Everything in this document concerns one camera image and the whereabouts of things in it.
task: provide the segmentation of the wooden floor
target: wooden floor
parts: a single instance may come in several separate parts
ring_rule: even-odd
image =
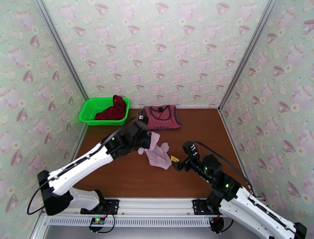
[[[129,118],[138,110],[129,112]],[[239,170],[240,166],[233,151],[227,133],[216,109],[178,109],[178,118],[182,123],[179,129],[155,131],[161,135],[158,145],[168,142],[169,155],[184,160],[182,144],[185,141],[201,141],[231,161]],[[118,127],[89,126],[78,156],[95,146],[102,138]],[[203,156],[210,154],[198,147]],[[224,172],[245,185],[228,165],[223,163]],[[165,171],[152,167],[146,155],[132,152],[104,165],[79,181],[78,189],[99,189],[105,197],[193,197],[206,198],[211,187],[193,171],[177,172],[172,166]]]

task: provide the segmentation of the maroon tank top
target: maroon tank top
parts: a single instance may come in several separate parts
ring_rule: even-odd
[[[181,127],[175,105],[145,106],[143,113],[148,117],[149,129],[175,129]]]

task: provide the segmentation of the pink cloth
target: pink cloth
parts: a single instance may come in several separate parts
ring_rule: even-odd
[[[161,147],[157,146],[159,138],[160,135],[158,133],[152,132],[150,148],[139,148],[137,152],[139,154],[146,153],[151,166],[162,167],[167,170],[171,165],[171,160],[167,154],[169,145],[168,143],[163,143]]]

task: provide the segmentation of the floral wallpaper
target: floral wallpaper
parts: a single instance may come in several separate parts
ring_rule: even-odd
[[[0,3],[0,47],[0,238],[28,238],[37,173],[71,158],[84,99],[31,1]]]
[[[265,0],[44,0],[89,97],[217,107]]]
[[[270,207],[314,238],[313,1],[277,7],[223,115]]]

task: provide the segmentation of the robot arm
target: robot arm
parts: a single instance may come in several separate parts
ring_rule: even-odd
[[[111,134],[68,165],[50,173],[46,170],[41,171],[37,178],[47,214],[55,215],[66,208],[84,208],[88,212],[93,209],[103,211],[104,198],[99,190],[83,191],[73,188],[73,185],[118,157],[140,147],[148,149],[151,132],[147,122],[147,117],[139,116],[139,120],[123,134],[119,132]]]
[[[212,192],[206,200],[211,213],[229,216],[260,238],[305,238],[307,228],[304,225],[284,219],[258,201],[239,182],[223,172],[222,164],[214,155],[205,156],[200,161],[197,147],[189,141],[183,144],[183,150],[189,157],[183,162],[172,157],[172,165],[177,171],[192,169],[212,185]]]

